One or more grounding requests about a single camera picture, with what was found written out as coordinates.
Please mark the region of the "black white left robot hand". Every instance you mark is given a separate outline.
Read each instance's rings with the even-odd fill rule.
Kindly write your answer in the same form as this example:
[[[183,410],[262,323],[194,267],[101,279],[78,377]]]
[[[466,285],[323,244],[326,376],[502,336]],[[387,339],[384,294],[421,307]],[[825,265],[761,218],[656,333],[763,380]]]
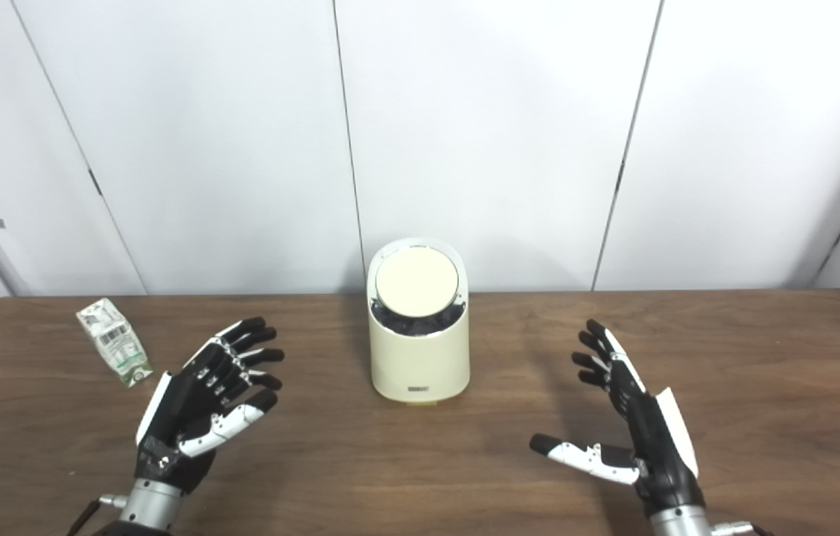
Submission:
[[[260,316],[239,320],[210,336],[178,372],[162,374],[137,429],[134,477],[193,493],[218,448],[277,404],[283,383],[259,369],[286,357],[267,346],[276,337]]]

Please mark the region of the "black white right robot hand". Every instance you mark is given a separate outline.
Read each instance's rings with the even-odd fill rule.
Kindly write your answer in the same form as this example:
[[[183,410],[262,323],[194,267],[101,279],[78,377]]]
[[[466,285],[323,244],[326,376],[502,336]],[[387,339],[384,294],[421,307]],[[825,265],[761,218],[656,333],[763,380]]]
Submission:
[[[597,320],[588,319],[578,339],[589,349],[573,353],[580,368],[578,380],[608,395],[627,425],[632,446],[574,444],[536,433],[529,448],[598,479],[630,485],[647,517],[665,510],[705,508],[695,447],[671,388],[651,393],[617,337]]]

